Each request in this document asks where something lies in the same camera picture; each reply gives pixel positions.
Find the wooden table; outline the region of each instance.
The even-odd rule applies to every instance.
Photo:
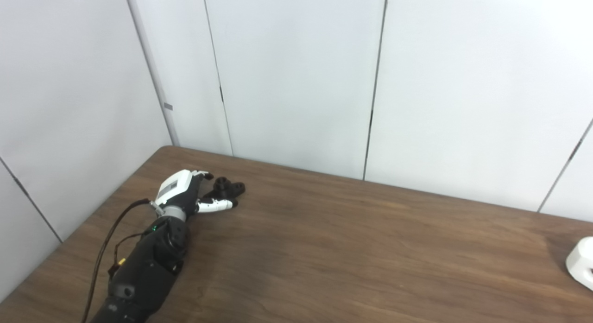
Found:
[[[176,147],[158,150],[51,254],[0,305],[0,321],[78,322],[114,219],[180,169],[247,192],[237,209],[191,220],[184,271],[151,323],[593,322],[593,293],[564,267],[591,223]],[[91,313],[113,244],[152,220],[139,207],[114,234]]]

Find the cable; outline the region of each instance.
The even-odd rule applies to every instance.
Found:
[[[123,239],[121,239],[121,241],[117,242],[117,244],[115,245],[115,249],[113,250],[113,265],[116,265],[117,264],[117,249],[119,248],[120,244],[122,244],[126,240],[129,240],[131,238],[135,238],[136,236],[140,236],[142,234],[144,234],[144,233],[132,234],[132,235],[129,235],[129,236],[124,237]]]
[[[119,217],[117,217],[115,222],[113,222],[113,225],[112,225],[111,229],[109,230],[109,232],[107,233],[107,236],[105,238],[105,241],[103,242],[103,245],[101,245],[101,249],[99,250],[99,254],[97,256],[97,261],[95,262],[95,268],[93,269],[93,275],[91,276],[91,289],[89,289],[89,291],[88,291],[87,305],[84,308],[84,313],[82,315],[81,323],[86,323],[87,317],[88,317],[88,311],[91,310],[91,302],[93,301],[93,293],[95,291],[95,283],[97,282],[97,275],[99,273],[99,266],[101,265],[101,259],[103,257],[103,253],[105,253],[107,244],[109,243],[109,240],[111,239],[113,232],[115,231],[115,228],[117,228],[117,225],[123,219],[123,217],[125,217],[127,215],[127,212],[129,212],[131,209],[133,209],[136,206],[145,205],[147,203],[150,203],[150,200],[148,200],[146,198],[131,203],[127,207],[127,209],[125,209],[123,212],[121,212],[121,215],[119,215]]]

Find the white wall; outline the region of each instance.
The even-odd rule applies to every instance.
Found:
[[[0,34],[0,155],[65,239],[170,143],[131,13],[0,0]]]
[[[235,156],[362,178],[384,0],[206,0]]]
[[[593,133],[590,130],[541,212],[593,222]]]
[[[593,114],[593,0],[389,0],[366,179],[536,211]]]
[[[0,163],[0,302],[58,245],[57,237]]]
[[[130,0],[177,143],[231,155],[204,0]]]

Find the black object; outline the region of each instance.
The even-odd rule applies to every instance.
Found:
[[[184,211],[186,219],[195,215],[198,190],[203,178],[212,179],[212,175],[208,174],[207,177],[195,176],[186,192],[169,199],[161,207],[180,207]],[[199,201],[202,203],[208,200],[229,200],[235,207],[238,204],[236,198],[244,192],[245,184],[232,183],[225,177],[219,177],[214,182],[214,189],[205,194]],[[127,212],[143,203],[150,203],[150,201],[148,199],[139,200],[127,207],[107,234],[107,238],[99,251],[95,270],[93,270],[91,289],[82,323],[87,320],[91,300],[93,299],[93,291],[95,290],[98,267],[109,239],[117,224]],[[138,234],[122,239],[117,246],[122,241],[136,235]],[[188,242],[189,231],[186,222],[182,219],[164,215],[155,220],[142,232],[140,240],[127,257],[127,260],[120,266],[117,262],[114,262],[112,268],[109,269],[110,282],[107,298],[91,320],[91,323],[146,322],[150,315],[161,308],[181,272]]]
[[[232,183],[226,177],[218,177],[216,181],[214,181],[214,190],[205,194],[200,201],[206,201],[208,199],[217,199],[217,200],[230,200],[233,202],[233,207],[236,207],[239,204],[237,201],[237,197],[241,196],[241,194],[245,193],[245,184],[239,183]]]
[[[93,268],[93,275],[91,276],[91,287],[88,291],[87,305],[85,306],[84,313],[82,315],[82,321],[81,321],[82,323],[85,323],[87,321],[88,311],[91,309],[91,302],[93,301],[93,293],[95,292],[95,283],[97,283],[97,274],[99,273],[99,266],[101,265],[101,259],[103,258],[103,253],[105,253],[105,249],[107,247],[107,244],[109,243],[109,240],[111,239],[111,237],[113,235],[113,232],[115,231],[115,228],[117,228],[117,225],[123,219],[123,217],[125,217],[127,215],[127,212],[131,211],[131,209],[133,209],[136,206],[144,205],[146,203],[150,203],[150,200],[142,199],[142,200],[138,200],[138,201],[131,203],[127,207],[127,209],[125,209],[123,212],[121,212],[121,215],[119,215],[119,217],[117,217],[115,222],[113,222],[113,226],[107,233],[105,241],[103,241],[103,245],[101,245],[101,249],[99,250],[99,254],[98,254],[97,260],[95,262],[95,268]]]
[[[187,225],[178,218],[153,222],[114,273],[91,323],[143,323],[157,312],[183,268],[188,239]]]

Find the prosthetic arm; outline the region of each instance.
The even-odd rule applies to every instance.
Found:
[[[189,231],[186,221],[197,213],[223,211],[237,206],[245,192],[243,183],[224,177],[199,198],[207,171],[182,170],[161,184],[150,205],[157,219],[141,235],[125,262],[109,270],[108,294],[91,323],[144,323],[159,308],[183,268]]]

